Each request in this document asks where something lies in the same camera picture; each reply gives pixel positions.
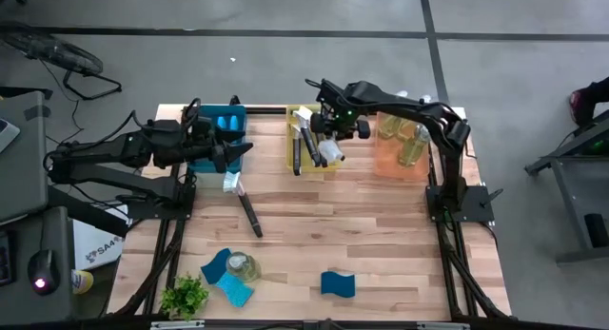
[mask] orange container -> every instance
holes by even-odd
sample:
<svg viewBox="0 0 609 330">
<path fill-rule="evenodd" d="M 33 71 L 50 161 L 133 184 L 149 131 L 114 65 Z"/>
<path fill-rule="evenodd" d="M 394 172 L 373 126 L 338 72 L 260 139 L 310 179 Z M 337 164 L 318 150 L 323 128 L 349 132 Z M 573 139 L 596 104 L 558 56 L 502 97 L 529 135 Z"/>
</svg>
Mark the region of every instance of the orange container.
<svg viewBox="0 0 609 330">
<path fill-rule="evenodd" d="M 380 134 L 383 128 L 383 122 L 388 121 L 388 117 L 395 117 L 377 113 L 376 124 L 376 141 L 374 145 L 374 174 L 386 177 L 396 178 L 407 181 L 426 180 L 429 173 L 429 145 L 426 145 L 422 151 L 421 158 L 416 164 L 405 167 L 398 162 L 398 155 L 403 147 L 403 140 L 414 136 L 416 123 L 402 120 L 399 130 L 395 135 L 387 137 L 386 134 Z"/>
</svg>

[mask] gray floor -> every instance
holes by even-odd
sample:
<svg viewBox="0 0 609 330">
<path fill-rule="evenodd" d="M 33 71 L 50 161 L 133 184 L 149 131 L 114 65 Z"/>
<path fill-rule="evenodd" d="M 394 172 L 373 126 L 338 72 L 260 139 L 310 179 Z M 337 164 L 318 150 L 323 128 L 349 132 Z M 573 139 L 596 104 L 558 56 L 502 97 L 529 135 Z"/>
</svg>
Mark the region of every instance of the gray floor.
<svg viewBox="0 0 609 330">
<path fill-rule="evenodd" d="M 609 34 L 605 1 L 430 4 L 436 31 Z M 421 0 L 30 0 L 24 8 L 0 5 L 2 16 L 50 27 L 425 31 Z M 195 96 L 207 103 L 226 103 L 232 94 L 252 104 L 310 102 L 315 91 L 304 78 L 366 79 L 388 91 L 436 94 L 426 39 L 62 37 L 95 53 L 106 74 L 125 84 L 121 94 L 81 104 L 81 141 L 110 132 L 132 109 L 153 117 L 158 104 Z M 440 41 L 439 49 L 450 103 L 466 107 L 481 175 L 491 189 L 505 189 L 493 207 L 514 315 L 607 327 L 609 262 L 556 266 L 558 254 L 577 249 L 575 234 L 551 172 L 532 179 L 522 168 L 573 130 L 565 98 L 608 75 L 609 42 Z M 40 63 L 2 48 L 0 84 L 56 89 Z M 49 106 L 48 132 L 63 139 L 74 131 L 73 104 L 56 93 Z"/>
</svg>

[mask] green plant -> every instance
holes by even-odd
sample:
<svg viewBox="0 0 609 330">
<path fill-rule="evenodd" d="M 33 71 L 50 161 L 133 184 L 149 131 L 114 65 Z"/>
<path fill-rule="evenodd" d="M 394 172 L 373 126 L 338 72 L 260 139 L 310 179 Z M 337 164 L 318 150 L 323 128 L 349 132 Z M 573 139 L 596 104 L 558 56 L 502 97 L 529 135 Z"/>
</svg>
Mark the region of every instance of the green plant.
<svg viewBox="0 0 609 330">
<path fill-rule="evenodd" d="M 209 291 L 202 286 L 201 278 L 192 278 L 188 273 L 184 277 L 177 277 L 175 286 L 163 290 L 161 310 L 172 319 L 191 320 L 209 296 Z"/>
</svg>

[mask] blue bin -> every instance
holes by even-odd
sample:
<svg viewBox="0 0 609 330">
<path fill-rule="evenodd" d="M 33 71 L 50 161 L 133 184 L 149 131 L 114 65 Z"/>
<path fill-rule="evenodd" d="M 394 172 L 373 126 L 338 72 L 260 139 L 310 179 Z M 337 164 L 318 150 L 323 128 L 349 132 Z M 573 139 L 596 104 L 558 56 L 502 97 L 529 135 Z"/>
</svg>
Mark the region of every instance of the blue bin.
<svg viewBox="0 0 609 330">
<path fill-rule="evenodd" d="M 226 128 L 230 129 L 230 118 L 232 116 L 237 117 L 237 129 L 232 130 L 241 130 L 245 131 L 247 126 L 247 113 L 246 108 L 244 106 L 220 106 L 220 105 L 203 105 L 199 108 L 199 114 L 201 116 L 210 118 L 211 121 L 215 124 L 219 124 L 219 119 L 221 117 L 224 118 L 224 124 Z M 245 137 L 237 140 L 235 144 L 240 144 L 245 140 Z M 237 173 L 241 172 L 241 167 L 243 165 L 243 156 L 239 157 L 239 159 L 232 162 L 227 168 L 227 172 Z M 216 168 L 209 159 L 201 159 L 195 161 L 194 164 L 188 165 L 190 169 L 197 173 L 217 173 Z"/>
</svg>

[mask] wooden tabletop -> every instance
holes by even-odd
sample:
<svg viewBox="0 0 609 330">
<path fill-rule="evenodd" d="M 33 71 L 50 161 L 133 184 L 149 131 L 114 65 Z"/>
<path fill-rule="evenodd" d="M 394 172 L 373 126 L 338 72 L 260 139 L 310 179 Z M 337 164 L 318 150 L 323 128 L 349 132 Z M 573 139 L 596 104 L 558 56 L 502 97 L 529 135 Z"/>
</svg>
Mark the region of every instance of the wooden tabletop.
<svg viewBox="0 0 609 330">
<path fill-rule="evenodd" d="M 177 119 L 180 105 L 160 105 L 157 119 Z M 374 122 L 370 125 L 374 131 Z M 295 177 L 285 166 L 285 116 L 248 115 L 242 182 L 265 233 L 254 235 L 237 196 L 222 192 L 223 175 L 199 175 L 187 222 L 178 275 L 200 267 L 226 247 L 256 258 L 263 269 L 255 292 L 235 308 L 209 286 L 210 301 L 198 319 L 449 320 L 436 227 L 428 221 L 427 180 L 401 182 L 372 173 L 374 139 L 341 142 L 346 156 L 335 173 Z M 470 154 L 474 154 L 470 142 Z M 147 167 L 144 175 L 168 175 Z M 463 158 L 463 176 L 479 184 L 476 160 Z M 108 311 L 123 306 L 147 275 L 158 221 L 129 232 Z M 509 314 L 497 249 L 487 230 L 462 225 L 472 274 L 500 310 Z M 173 233 L 171 227 L 168 239 Z M 356 275 L 356 296 L 320 294 L 326 270 Z M 158 310 L 159 280 L 155 299 Z M 456 279 L 465 312 L 462 283 Z"/>
</svg>

